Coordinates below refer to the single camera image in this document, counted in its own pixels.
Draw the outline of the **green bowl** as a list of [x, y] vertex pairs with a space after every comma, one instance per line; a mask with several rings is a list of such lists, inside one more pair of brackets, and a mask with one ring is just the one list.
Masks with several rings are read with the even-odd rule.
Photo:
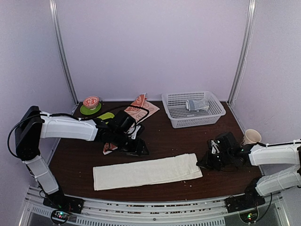
[[113, 113], [111, 113], [111, 112], [106, 112], [106, 113], [104, 113], [104, 114], [102, 114], [102, 115], [100, 115], [100, 116], [98, 116], [98, 119], [101, 119], [101, 120], [107, 120], [107, 119], [112, 119], [112, 118], [114, 118], [115, 117], [115, 115], [113, 114]]

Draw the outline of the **rolled grey towel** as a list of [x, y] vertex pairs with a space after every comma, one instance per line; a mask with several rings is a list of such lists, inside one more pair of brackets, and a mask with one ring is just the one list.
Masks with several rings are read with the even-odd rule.
[[188, 111], [207, 111], [209, 109], [209, 102], [207, 99], [186, 100], [185, 106]]

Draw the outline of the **right aluminium post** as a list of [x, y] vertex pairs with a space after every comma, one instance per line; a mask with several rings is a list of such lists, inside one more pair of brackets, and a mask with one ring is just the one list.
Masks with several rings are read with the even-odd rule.
[[241, 51], [238, 59], [238, 64], [235, 72], [234, 81], [232, 84], [230, 96], [228, 99], [228, 104], [230, 107], [234, 107], [235, 101], [238, 97], [239, 89], [241, 86], [241, 82], [244, 75], [244, 70], [246, 66], [246, 58], [247, 53], [249, 51], [251, 45], [251, 39], [253, 34], [253, 25], [255, 21], [255, 12], [256, 12], [256, 0], [250, 0], [248, 5], [247, 17], [246, 17], [246, 24], [245, 24], [245, 31], [243, 36], [243, 42], [241, 46]]

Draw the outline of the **red patterned bowl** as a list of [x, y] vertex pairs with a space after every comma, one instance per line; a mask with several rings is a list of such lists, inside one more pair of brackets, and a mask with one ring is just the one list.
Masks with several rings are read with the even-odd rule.
[[89, 109], [94, 109], [99, 103], [99, 97], [90, 96], [83, 101], [83, 105]]

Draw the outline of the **white towel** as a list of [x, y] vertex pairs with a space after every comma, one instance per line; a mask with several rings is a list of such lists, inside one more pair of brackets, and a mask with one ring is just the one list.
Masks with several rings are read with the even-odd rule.
[[93, 167], [94, 190], [192, 180], [203, 176], [194, 153], [156, 160]]

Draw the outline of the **left aluminium post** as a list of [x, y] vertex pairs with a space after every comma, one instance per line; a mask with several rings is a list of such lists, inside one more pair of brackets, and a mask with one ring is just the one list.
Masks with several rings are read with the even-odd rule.
[[59, 57], [61, 60], [61, 65], [63, 68], [63, 73], [64, 77], [67, 82], [67, 87], [68, 90], [71, 94], [72, 101], [75, 105], [79, 103], [79, 100], [76, 95], [75, 87], [72, 82], [71, 74], [70, 74], [70, 69], [68, 66], [68, 61], [65, 53], [65, 49], [63, 46], [63, 38], [61, 34], [61, 29], [60, 29], [60, 23], [59, 23], [59, 16], [58, 16], [58, 11], [57, 11], [57, 2], [56, 0], [50, 0], [49, 1], [49, 6], [50, 6], [50, 13], [52, 16], [52, 21], [54, 25], [54, 31], [55, 31], [55, 36], [56, 36], [56, 42], [58, 46], [58, 51], [59, 51]]

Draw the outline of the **aluminium front rail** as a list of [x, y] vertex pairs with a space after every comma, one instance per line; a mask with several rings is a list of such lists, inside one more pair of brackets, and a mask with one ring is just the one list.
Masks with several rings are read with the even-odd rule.
[[65, 226], [289, 226], [281, 194], [256, 208], [228, 213], [226, 197], [174, 202], [118, 202], [84, 198]]

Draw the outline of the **orange patterned towel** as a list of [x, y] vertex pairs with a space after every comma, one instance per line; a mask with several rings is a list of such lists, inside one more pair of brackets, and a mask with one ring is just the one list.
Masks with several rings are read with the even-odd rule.
[[136, 138], [138, 136], [138, 130], [142, 130], [141, 122], [146, 120], [148, 117], [152, 116], [160, 108], [155, 106], [151, 102], [147, 101], [147, 97], [146, 97], [145, 93], [140, 94], [131, 105], [142, 107], [144, 109], [149, 110], [149, 113], [147, 113], [147, 111], [140, 109], [140, 108], [127, 107], [125, 109], [125, 112], [127, 112], [130, 116], [132, 116], [138, 123], [136, 129], [134, 129], [134, 127], [135, 127], [134, 124], [129, 129], [129, 133], [133, 132], [133, 134], [131, 135], [131, 138]]

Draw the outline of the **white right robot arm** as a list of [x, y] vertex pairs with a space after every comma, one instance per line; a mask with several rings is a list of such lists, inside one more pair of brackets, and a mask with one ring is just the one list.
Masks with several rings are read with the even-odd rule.
[[260, 142], [239, 145], [225, 141], [209, 140], [208, 150], [196, 165], [208, 170], [221, 171], [227, 165], [240, 168], [251, 166], [287, 165], [286, 169], [255, 178], [245, 189], [241, 204], [250, 208], [274, 192], [301, 185], [301, 141], [264, 144]]

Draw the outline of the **green plate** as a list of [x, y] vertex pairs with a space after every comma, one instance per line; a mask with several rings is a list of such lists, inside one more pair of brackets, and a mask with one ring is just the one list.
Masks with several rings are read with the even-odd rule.
[[85, 107], [84, 105], [82, 105], [80, 108], [80, 113], [83, 115], [92, 115], [92, 114], [99, 112], [101, 109], [101, 106], [102, 106], [101, 103], [98, 103], [98, 105], [94, 109], [89, 109], [89, 108]]

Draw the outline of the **aluminium post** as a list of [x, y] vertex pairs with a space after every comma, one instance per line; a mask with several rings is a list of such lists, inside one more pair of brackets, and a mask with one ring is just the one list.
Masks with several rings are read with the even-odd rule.
[[79, 100], [76, 95], [75, 87], [72, 82], [71, 74], [70, 74], [70, 69], [68, 66], [68, 61], [65, 53], [65, 49], [63, 46], [63, 38], [61, 34], [61, 29], [60, 29], [60, 23], [59, 23], [59, 16], [58, 16], [58, 11], [57, 11], [57, 2], [56, 0], [50, 0], [49, 1], [49, 6], [50, 6], [50, 13], [52, 16], [52, 21], [54, 25], [54, 31], [55, 31], [55, 36], [56, 36], [56, 42], [58, 46], [58, 51], [59, 51], [59, 57], [61, 60], [61, 65], [63, 68], [63, 73], [64, 77], [67, 82], [67, 87], [68, 90], [71, 94], [72, 101], [75, 105], [79, 103]]
[[238, 64], [235, 72], [234, 81], [232, 84], [230, 96], [228, 99], [228, 104], [230, 107], [234, 107], [235, 101], [238, 97], [239, 89], [241, 86], [241, 82], [244, 75], [244, 70], [246, 66], [246, 58], [247, 53], [249, 51], [251, 45], [251, 39], [253, 34], [253, 25], [255, 21], [255, 12], [256, 12], [256, 0], [250, 0], [248, 5], [247, 17], [246, 17], [246, 24], [245, 24], [245, 31], [243, 36], [243, 42], [241, 46], [241, 51], [238, 59]]

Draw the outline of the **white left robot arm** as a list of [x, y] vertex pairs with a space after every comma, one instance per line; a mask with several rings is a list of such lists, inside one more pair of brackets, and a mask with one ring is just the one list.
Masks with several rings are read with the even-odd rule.
[[78, 139], [100, 142], [114, 145], [118, 151], [127, 155], [149, 155], [145, 141], [132, 136], [140, 131], [138, 121], [123, 110], [113, 118], [103, 120], [99, 114], [76, 117], [67, 113], [47, 113], [35, 105], [29, 107], [11, 130], [15, 138], [16, 157], [26, 165], [57, 209], [65, 208], [68, 200], [40, 152], [41, 140]]

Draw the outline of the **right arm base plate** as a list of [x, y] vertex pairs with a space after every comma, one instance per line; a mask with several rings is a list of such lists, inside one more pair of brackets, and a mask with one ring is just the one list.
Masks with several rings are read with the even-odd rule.
[[257, 206], [265, 204], [265, 199], [263, 197], [259, 196], [254, 199], [250, 197], [248, 198], [245, 194], [239, 196], [230, 196], [224, 201], [228, 213], [256, 208]]

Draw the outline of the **white plastic basket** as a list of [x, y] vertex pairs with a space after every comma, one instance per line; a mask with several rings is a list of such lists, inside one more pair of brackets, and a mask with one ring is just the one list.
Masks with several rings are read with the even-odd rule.
[[162, 94], [165, 112], [175, 129], [215, 124], [226, 111], [210, 91]]

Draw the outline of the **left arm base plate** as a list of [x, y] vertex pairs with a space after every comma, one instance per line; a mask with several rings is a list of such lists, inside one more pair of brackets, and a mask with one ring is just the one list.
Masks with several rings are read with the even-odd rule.
[[68, 213], [80, 214], [84, 205], [84, 200], [66, 196], [59, 204], [54, 204], [48, 198], [44, 198], [43, 205]]

